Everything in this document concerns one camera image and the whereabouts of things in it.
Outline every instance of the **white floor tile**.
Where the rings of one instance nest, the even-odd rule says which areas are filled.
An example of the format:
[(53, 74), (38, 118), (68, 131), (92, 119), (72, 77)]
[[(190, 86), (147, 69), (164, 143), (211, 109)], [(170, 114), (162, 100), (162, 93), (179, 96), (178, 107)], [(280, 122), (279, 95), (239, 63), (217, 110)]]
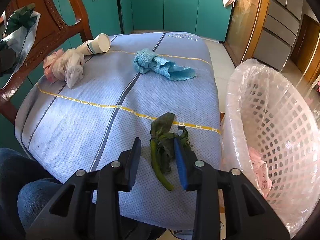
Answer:
[(208, 46), (210, 52), (214, 76), (229, 80), (231, 74), (235, 70), (235, 66), (232, 63), (228, 52), (220, 43), (209, 40), (204, 40), (204, 42)]
[(215, 77), (214, 79), (218, 88), (219, 110), (221, 113), (225, 113), (228, 80), (219, 77)]

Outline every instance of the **white paper cup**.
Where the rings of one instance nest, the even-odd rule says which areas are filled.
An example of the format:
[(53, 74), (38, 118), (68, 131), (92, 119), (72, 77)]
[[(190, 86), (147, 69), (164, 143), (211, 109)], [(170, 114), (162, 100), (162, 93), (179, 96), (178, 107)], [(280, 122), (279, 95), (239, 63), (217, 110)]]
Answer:
[(94, 40), (86, 41), (80, 45), (77, 50), (86, 56), (107, 52), (110, 46), (111, 42), (108, 35), (100, 33)]

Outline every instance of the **crumpled tissue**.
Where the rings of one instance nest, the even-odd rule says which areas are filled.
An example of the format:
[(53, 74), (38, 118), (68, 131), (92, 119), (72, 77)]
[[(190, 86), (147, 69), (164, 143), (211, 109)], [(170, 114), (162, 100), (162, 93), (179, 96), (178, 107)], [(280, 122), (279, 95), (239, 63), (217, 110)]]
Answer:
[(44, 75), (54, 83), (65, 80), (67, 86), (72, 88), (76, 82), (83, 78), (84, 54), (76, 49), (63, 49), (53, 52), (44, 60)]

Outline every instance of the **wooden door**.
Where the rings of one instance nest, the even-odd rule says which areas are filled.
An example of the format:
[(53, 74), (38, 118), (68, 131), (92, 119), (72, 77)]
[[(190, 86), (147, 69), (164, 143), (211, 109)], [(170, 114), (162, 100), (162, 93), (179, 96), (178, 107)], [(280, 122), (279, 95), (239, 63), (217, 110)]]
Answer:
[(222, 0), (199, 0), (196, 35), (224, 41), (231, 9), (232, 5), (225, 8)]
[(314, 19), (304, 14), (299, 36), (291, 54), (291, 60), (304, 73), (311, 63), (318, 44), (320, 26)]
[(131, 0), (135, 30), (163, 30), (163, 0)]
[(196, 33), (199, 0), (164, 0), (165, 31)]

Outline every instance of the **cabinet door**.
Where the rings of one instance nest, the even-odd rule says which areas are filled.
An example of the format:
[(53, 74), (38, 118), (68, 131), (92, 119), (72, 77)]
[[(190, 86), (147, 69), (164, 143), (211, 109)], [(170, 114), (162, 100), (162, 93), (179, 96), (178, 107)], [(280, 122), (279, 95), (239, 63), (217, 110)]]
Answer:
[(164, 30), (195, 33), (199, 0), (164, 0)]
[[(67, 25), (73, 25), (76, 23), (76, 17), (71, 7), (69, 0), (59, 0), (60, 14), (62, 19)], [(80, 34), (69, 38), (69, 42), (72, 48), (77, 48), (82, 44)]]
[(133, 31), (131, 0), (120, 0), (120, 3), (124, 34), (131, 34)]
[(163, 30), (163, 0), (131, 0), (135, 30)]
[(117, 0), (96, 1), (96, 3), (93, 3), (94, 9), (92, 13), (95, 14), (96, 23), (100, 26), (100, 32), (98, 34), (121, 34)]
[(232, 5), (225, 8), (222, 0), (199, 0), (196, 35), (224, 41)]
[(88, 14), (92, 36), (95, 38), (101, 33), (98, 0), (82, 0), (82, 2)]
[[(60, 10), (60, 5), (59, 5), (59, 0), (53, 0), (53, 3), (55, 5), (58, 13), (62, 17), (61, 10)], [(66, 40), (64, 43), (62, 43), (59, 48), (63, 48), (64, 51), (66, 51), (67, 49), (71, 49), (71, 44), (69, 42), (69, 39)]]

